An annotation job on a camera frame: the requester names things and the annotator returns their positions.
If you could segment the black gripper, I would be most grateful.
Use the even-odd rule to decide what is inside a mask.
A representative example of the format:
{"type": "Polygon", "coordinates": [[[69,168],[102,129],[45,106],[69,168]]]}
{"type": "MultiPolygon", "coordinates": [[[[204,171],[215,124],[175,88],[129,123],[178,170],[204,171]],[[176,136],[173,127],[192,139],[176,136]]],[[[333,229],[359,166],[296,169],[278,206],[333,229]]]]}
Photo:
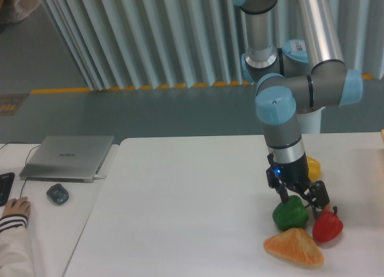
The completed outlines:
{"type": "Polygon", "coordinates": [[[330,199],[322,180],[312,182],[308,177],[308,162],[305,155],[294,162],[278,163],[273,155],[267,156],[270,167],[266,170],[268,186],[276,190],[281,203],[289,201],[287,189],[298,193],[311,207],[313,216],[318,218],[330,199]]]}

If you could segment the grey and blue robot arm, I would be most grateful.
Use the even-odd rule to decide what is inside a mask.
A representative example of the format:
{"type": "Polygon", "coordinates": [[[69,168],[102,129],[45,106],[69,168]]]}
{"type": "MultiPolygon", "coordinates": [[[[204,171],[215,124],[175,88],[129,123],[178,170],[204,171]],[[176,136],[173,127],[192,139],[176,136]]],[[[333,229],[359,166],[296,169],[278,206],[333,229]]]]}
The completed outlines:
{"type": "Polygon", "coordinates": [[[312,182],[298,112],[345,106],[361,100],[358,70],[344,63],[328,0],[294,0],[304,32],[308,67],[298,74],[298,61],[272,38],[272,9],[278,0],[233,0],[245,14],[248,47],[243,70],[257,84],[256,115],[268,148],[269,187],[282,203],[289,191],[299,194],[319,217],[329,207],[322,181],[312,182]]]}

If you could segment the white striped sleeve forearm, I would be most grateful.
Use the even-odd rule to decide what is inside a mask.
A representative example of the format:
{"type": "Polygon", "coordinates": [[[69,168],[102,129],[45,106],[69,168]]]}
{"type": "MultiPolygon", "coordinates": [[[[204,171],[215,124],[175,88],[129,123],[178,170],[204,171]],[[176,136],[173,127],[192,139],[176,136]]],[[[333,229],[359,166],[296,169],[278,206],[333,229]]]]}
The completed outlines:
{"type": "Polygon", "coordinates": [[[21,214],[1,218],[1,276],[35,276],[27,224],[21,214]]]}

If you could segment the person's hand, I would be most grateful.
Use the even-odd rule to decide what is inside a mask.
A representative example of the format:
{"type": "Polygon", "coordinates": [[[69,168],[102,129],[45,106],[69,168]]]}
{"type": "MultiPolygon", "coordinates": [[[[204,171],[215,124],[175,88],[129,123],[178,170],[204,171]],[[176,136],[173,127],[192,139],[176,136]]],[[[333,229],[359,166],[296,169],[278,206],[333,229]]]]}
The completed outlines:
{"type": "Polygon", "coordinates": [[[31,213],[31,203],[27,197],[7,201],[2,213],[1,221],[28,222],[31,213]]]}

